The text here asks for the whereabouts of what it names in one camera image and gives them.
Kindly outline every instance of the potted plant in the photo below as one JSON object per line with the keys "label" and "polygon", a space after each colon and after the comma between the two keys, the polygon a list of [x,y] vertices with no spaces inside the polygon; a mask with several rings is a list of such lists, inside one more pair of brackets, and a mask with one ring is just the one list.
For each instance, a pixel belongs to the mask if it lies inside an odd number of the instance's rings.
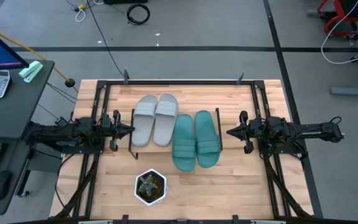
{"label": "potted plant", "polygon": [[146,205],[161,202],[167,193],[167,178],[150,169],[136,177],[135,196]]}

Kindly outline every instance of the concrete floor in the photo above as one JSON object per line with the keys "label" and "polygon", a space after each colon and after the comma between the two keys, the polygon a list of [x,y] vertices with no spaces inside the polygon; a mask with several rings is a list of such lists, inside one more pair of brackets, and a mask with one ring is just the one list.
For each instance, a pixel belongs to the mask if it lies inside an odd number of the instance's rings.
{"label": "concrete floor", "polygon": [[[80,4],[80,0],[69,0]],[[311,49],[322,44],[323,22],[305,11],[317,8],[320,0],[269,0],[278,40],[284,52],[293,95],[302,123],[319,123],[342,116],[346,138],[339,144],[307,141],[311,167],[325,218],[358,220],[358,96],[332,96],[333,86],[358,86],[358,63],[332,65]],[[263,0],[150,0],[152,13],[143,26],[127,24],[111,6],[93,7],[106,41],[112,47],[138,46],[239,46],[274,47]],[[126,11],[128,5],[115,6]],[[0,32],[30,47],[103,47],[89,10],[77,23],[75,12],[64,0],[8,0],[0,8]],[[334,37],[328,47],[358,47]],[[28,52],[24,58],[36,58]],[[68,77],[120,78],[107,52],[41,52]],[[282,79],[274,51],[153,51],[112,52],[119,67],[131,78],[238,78]],[[331,60],[348,60],[352,53],[329,53]],[[53,72],[50,83],[64,88]],[[75,96],[73,90],[65,89]],[[74,105],[46,87],[40,104],[56,116],[68,118]],[[55,118],[38,107],[33,120],[52,124]],[[14,197],[0,223],[47,218],[56,174],[34,172],[26,189],[27,198]]]}

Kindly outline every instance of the black desk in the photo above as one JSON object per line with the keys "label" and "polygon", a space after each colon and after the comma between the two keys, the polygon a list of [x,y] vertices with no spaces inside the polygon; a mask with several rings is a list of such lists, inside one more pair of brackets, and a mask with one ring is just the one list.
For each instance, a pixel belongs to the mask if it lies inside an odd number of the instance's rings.
{"label": "black desk", "polygon": [[20,139],[34,113],[55,62],[43,61],[38,75],[26,83],[19,76],[21,69],[11,71],[12,83],[0,99],[0,138]]}
{"label": "black desk", "polygon": [[6,212],[11,202],[30,152],[29,146],[19,138],[37,107],[55,65],[52,61],[39,60],[39,62],[44,67],[31,83],[23,81],[23,78],[19,76],[19,69],[11,70],[12,83],[10,89],[6,96],[0,99],[0,137],[4,136],[4,138],[0,138],[0,142],[8,145],[0,161],[0,171],[9,170],[12,172],[8,194],[0,200],[0,215]]}

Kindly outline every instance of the succulent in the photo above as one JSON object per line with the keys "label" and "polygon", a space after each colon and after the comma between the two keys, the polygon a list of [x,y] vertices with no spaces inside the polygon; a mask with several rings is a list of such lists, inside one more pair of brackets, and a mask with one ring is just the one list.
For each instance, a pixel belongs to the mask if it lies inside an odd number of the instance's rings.
{"label": "succulent", "polygon": [[148,175],[146,179],[140,177],[140,181],[142,182],[142,184],[139,187],[140,193],[146,192],[147,196],[150,197],[152,195],[152,190],[158,189],[157,184],[154,183],[154,179],[152,175]]}

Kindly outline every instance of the computer mouse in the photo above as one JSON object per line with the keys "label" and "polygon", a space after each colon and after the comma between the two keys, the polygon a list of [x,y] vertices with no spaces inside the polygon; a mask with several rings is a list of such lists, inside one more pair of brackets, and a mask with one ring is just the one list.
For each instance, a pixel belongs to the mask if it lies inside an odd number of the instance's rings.
{"label": "computer mouse", "polygon": [[6,196],[11,178],[12,173],[10,171],[4,170],[0,172],[0,200]]}

